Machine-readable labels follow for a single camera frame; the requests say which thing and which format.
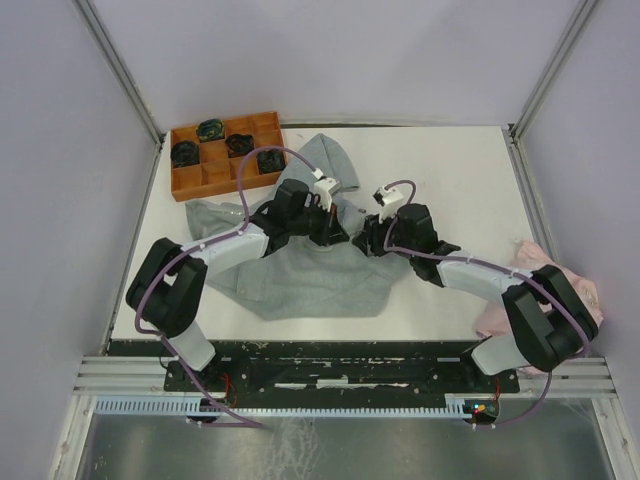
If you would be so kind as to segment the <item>grey zip jacket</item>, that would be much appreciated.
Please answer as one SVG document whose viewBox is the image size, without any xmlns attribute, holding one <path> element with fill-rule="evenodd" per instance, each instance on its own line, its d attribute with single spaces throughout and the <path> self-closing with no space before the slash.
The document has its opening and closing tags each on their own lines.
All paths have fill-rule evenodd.
<svg viewBox="0 0 640 480">
<path fill-rule="evenodd" d="M 317 134 L 299 153 L 341 183 L 344 192 L 360 189 L 360 181 L 345 150 L 335 140 Z M 263 200 L 272 200 L 286 179 L 311 187 L 311 170 L 294 159 Z M 342 193 L 334 196 L 340 224 L 351 238 L 365 220 Z M 186 202 L 186 219 L 193 240 L 222 234 L 242 222 L 242 206 L 197 199 Z M 321 248 L 305 237 L 293 237 L 266 258 L 251 260 L 220 274 L 207 274 L 208 287 L 224 294 L 263 320 L 291 318 L 374 317 L 387 305 L 392 286 L 409 273 L 406 260 L 396 254 L 366 257 L 350 242 Z"/>
</svg>

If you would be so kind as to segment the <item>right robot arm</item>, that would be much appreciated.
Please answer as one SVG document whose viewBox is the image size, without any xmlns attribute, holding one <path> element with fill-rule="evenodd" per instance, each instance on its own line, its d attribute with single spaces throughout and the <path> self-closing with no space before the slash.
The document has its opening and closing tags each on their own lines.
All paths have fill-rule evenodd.
<svg viewBox="0 0 640 480">
<path fill-rule="evenodd" d="M 421 280 L 472 294 L 504 309 L 510 331 L 491 334 L 458 368 L 467 389 L 481 391 L 495 375 L 533 367 L 551 372 L 583 353 L 599 327 L 560 268 L 496 265 L 439 238 L 424 205 L 410 203 L 391 218 L 369 215 L 353 244 L 367 256 L 395 253 Z"/>
</svg>

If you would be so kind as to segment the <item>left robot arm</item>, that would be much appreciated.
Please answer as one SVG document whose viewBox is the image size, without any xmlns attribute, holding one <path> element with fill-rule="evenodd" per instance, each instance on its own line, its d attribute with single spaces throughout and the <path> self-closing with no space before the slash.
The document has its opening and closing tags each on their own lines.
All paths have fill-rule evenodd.
<svg viewBox="0 0 640 480">
<path fill-rule="evenodd" d="M 187 379 L 209 390 L 221 378 L 214 346 L 197 325 L 206 278 L 248 261 L 269 256 L 292 237 L 306 237 L 320 247 L 349 239 L 339 224 L 333 193 L 340 183 L 329 177 L 312 187 L 285 180 L 273 199 L 247 216 L 239 227 L 191 244 L 167 238 L 153 243 L 126 293 L 138 322 L 153 325 L 169 350 L 187 365 Z"/>
</svg>

